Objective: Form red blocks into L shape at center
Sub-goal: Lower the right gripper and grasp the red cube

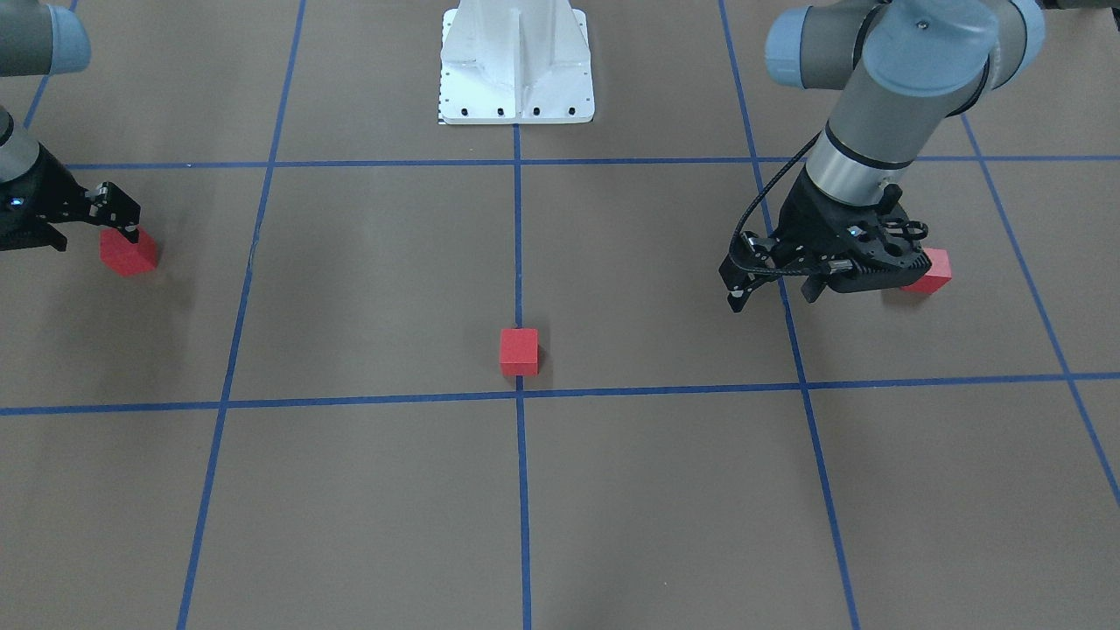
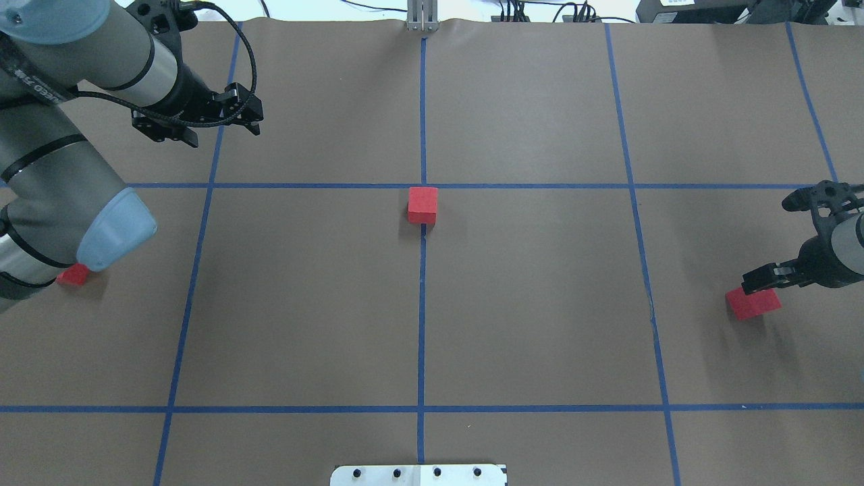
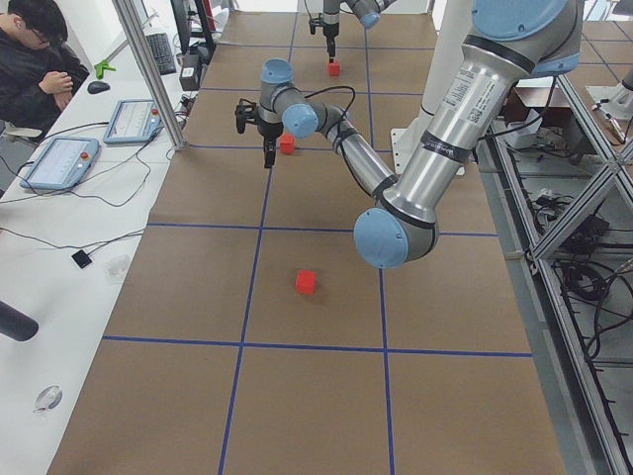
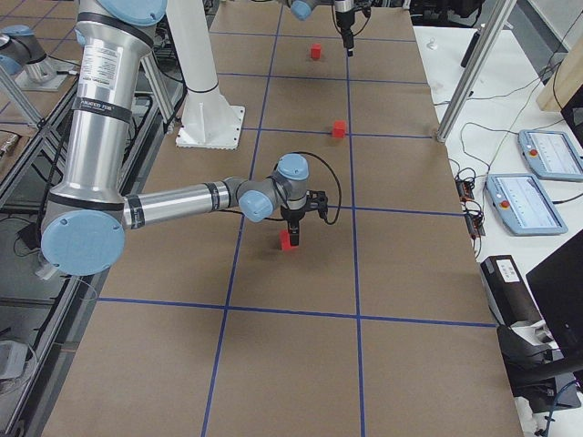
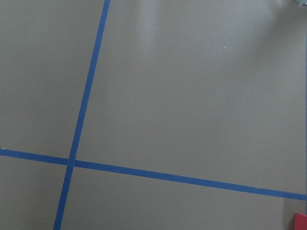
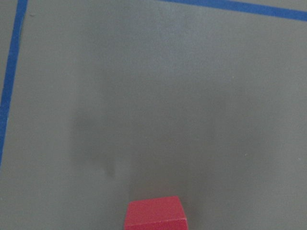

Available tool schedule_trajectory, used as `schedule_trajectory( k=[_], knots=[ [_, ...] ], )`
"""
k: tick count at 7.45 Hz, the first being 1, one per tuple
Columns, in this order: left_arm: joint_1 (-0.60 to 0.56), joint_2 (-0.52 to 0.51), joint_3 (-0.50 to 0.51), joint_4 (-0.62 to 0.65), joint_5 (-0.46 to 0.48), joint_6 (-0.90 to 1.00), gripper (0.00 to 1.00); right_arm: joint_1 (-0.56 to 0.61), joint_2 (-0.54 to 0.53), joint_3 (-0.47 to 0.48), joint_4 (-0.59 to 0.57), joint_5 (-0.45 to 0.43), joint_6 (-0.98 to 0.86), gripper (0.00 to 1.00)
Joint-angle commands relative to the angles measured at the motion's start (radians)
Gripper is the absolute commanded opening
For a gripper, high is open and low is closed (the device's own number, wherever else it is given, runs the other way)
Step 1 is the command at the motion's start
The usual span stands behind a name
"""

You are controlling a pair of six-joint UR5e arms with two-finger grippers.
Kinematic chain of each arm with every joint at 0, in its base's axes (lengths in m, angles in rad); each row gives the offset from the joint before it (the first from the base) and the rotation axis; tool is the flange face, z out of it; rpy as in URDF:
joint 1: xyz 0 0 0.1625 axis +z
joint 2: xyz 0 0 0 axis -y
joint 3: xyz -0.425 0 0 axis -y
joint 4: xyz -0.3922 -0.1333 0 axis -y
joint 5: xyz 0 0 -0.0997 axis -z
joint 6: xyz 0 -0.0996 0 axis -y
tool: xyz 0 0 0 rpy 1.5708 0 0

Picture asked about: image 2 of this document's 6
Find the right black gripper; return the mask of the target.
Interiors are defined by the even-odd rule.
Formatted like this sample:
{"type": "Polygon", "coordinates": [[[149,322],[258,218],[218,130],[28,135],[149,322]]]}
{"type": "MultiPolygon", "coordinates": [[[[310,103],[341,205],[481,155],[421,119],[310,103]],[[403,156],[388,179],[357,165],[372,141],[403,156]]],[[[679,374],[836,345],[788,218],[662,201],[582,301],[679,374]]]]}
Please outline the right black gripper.
{"type": "Polygon", "coordinates": [[[836,255],[814,236],[803,243],[793,267],[768,263],[742,277],[744,295],[753,295],[763,290],[798,287],[818,284],[824,288],[842,288],[855,283],[855,274],[846,268],[836,255]]]}

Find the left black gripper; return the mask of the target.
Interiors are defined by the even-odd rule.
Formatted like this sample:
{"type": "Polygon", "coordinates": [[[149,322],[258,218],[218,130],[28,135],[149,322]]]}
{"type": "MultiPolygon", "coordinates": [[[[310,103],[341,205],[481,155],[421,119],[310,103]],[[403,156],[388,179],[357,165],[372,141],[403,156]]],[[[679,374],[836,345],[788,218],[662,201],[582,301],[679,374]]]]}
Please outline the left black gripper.
{"type": "MultiPolygon", "coordinates": [[[[225,118],[229,119],[226,124],[242,126],[253,136],[261,135],[263,104],[255,92],[232,82],[225,87],[223,104],[216,101],[218,96],[196,74],[182,74],[167,98],[147,109],[192,124],[214,124],[225,118]]],[[[154,142],[170,140],[198,147],[197,133],[184,124],[160,121],[133,110],[132,127],[154,142]]]]}

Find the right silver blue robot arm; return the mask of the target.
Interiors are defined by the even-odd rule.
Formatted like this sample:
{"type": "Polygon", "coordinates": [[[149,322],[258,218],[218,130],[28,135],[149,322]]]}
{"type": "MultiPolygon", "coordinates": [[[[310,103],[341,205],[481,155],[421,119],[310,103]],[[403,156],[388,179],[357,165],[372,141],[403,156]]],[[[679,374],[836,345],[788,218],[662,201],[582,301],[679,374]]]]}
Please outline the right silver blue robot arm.
{"type": "Polygon", "coordinates": [[[823,218],[815,224],[817,235],[800,247],[797,258],[768,263],[742,277],[746,295],[762,290],[817,284],[843,288],[863,280],[862,215],[823,218]]]}

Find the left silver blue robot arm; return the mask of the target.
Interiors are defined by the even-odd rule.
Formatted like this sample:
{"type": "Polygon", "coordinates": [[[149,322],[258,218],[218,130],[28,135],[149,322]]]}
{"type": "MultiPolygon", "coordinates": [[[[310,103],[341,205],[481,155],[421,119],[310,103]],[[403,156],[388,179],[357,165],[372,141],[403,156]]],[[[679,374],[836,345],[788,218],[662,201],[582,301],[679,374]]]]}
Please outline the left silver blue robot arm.
{"type": "Polygon", "coordinates": [[[259,135],[257,64],[240,25],[212,1],[3,1],[2,310],[81,264],[102,271],[157,231],[148,207],[62,111],[75,99],[125,107],[153,142],[198,146],[196,131],[259,135]],[[211,10],[246,47],[251,85],[210,89],[184,61],[182,33],[211,10]]]}

